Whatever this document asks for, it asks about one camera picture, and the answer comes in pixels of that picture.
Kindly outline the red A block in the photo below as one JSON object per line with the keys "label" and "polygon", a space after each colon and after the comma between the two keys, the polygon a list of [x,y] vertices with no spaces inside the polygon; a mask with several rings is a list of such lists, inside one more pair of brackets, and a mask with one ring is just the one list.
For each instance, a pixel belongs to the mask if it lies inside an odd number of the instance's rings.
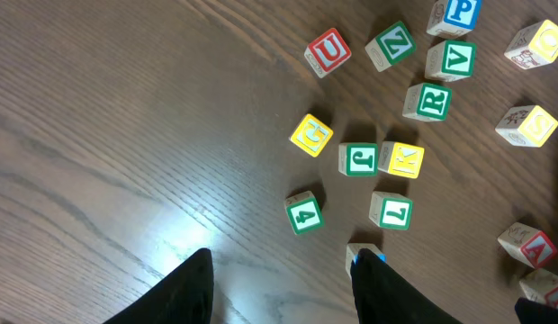
{"label": "red A block", "polygon": [[515,222],[498,236],[499,244],[516,260],[534,269],[543,267],[557,248],[540,229]]}

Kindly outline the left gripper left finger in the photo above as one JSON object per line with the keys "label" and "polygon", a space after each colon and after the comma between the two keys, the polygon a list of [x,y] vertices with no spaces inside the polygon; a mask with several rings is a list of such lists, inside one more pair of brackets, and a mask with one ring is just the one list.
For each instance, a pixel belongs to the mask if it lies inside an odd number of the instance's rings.
{"label": "left gripper left finger", "polygon": [[213,291],[212,252],[200,248],[104,324],[210,324]]}

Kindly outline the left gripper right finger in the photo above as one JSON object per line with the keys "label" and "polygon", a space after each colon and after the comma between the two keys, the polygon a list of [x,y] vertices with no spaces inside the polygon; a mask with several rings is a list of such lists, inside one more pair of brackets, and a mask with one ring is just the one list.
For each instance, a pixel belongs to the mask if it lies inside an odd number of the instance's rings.
{"label": "left gripper right finger", "polygon": [[360,324],[459,323],[371,250],[359,250],[350,274]]}

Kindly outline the red I block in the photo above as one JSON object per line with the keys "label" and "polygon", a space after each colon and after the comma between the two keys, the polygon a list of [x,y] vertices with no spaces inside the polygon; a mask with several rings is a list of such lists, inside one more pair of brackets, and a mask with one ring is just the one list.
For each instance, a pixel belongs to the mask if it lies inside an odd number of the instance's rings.
{"label": "red I block", "polygon": [[519,285],[530,301],[558,310],[558,275],[539,268],[520,279]]}

